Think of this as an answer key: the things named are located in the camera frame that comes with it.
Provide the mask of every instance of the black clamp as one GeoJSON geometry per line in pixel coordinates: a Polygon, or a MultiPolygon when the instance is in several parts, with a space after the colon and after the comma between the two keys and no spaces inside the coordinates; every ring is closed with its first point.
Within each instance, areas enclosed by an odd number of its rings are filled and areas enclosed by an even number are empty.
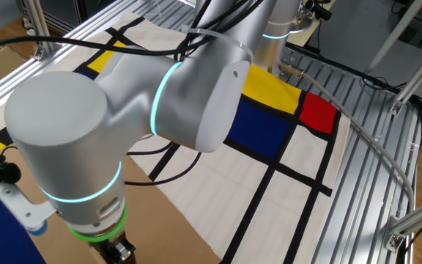
{"type": "Polygon", "coordinates": [[[7,163],[6,157],[0,155],[0,182],[17,183],[21,179],[21,170],[14,163],[7,163]]]}
{"type": "Polygon", "coordinates": [[[331,18],[331,12],[320,6],[318,1],[308,0],[304,7],[312,11],[315,14],[316,19],[321,18],[328,21],[331,18]]]}

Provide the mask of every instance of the blue square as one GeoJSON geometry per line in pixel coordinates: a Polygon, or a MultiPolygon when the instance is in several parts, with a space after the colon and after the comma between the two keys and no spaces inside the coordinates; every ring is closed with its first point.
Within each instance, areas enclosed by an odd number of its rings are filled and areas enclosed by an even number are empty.
{"type": "Polygon", "coordinates": [[[240,100],[227,137],[268,158],[274,158],[290,126],[290,122],[240,100]]]}
{"type": "Polygon", "coordinates": [[[27,231],[0,201],[0,263],[45,264],[27,231]]]}

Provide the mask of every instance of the red square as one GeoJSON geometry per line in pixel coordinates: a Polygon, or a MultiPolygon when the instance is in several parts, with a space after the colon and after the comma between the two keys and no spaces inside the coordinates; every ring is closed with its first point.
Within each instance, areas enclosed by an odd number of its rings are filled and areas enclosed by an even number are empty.
{"type": "Polygon", "coordinates": [[[335,107],[323,98],[308,92],[299,119],[313,129],[331,133],[335,114],[335,107]]]}

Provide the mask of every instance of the green led ring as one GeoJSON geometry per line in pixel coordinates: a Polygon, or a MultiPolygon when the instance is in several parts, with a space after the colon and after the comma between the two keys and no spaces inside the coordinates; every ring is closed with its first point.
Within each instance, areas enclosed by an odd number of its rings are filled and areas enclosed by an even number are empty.
{"type": "Polygon", "coordinates": [[[91,236],[87,236],[87,235],[82,235],[78,232],[76,232],[73,228],[71,228],[70,226],[68,226],[68,228],[70,229],[71,233],[81,239],[82,241],[86,241],[89,243],[97,243],[97,242],[101,242],[101,241],[105,241],[107,239],[110,239],[112,237],[114,237],[116,234],[118,234],[118,232],[120,232],[122,230],[122,228],[125,225],[126,222],[126,215],[128,213],[128,209],[125,205],[125,209],[123,210],[123,216],[120,219],[120,222],[118,223],[118,225],[113,228],[112,230],[108,231],[107,233],[103,234],[103,235],[99,235],[97,237],[91,237],[91,236]]]}

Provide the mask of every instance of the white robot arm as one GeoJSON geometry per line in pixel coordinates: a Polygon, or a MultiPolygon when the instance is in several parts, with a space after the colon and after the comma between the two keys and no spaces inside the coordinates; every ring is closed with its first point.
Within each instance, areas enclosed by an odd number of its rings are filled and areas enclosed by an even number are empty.
{"type": "MultiPolygon", "coordinates": [[[[235,2],[211,1],[197,27],[235,2]]],[[[198,1],[196,9],[203,4],[198,1]]],[[[301,0],[264,0],[224,34],[249,47],[256,54],[254,63],[272,70],[300,5],[301,0]]],[[[239,46],[216,38],[181,62],[114,54],[96,81],[52,72],[21,84],[7,101],[5,120],[48,198],[38,219],[56,211],[105,261],[134,263],[134,247],[122,229],[125,153],[149,133],[200,152],[217,149],[232,125],[251,63],[239,46]]],[[[0,199],[21,224],[32,232],[42,229],[43,221],[28,224],[25,211],[15,205],[14,197],[22,195],[18,192],[0,183],[0,199]]]]}

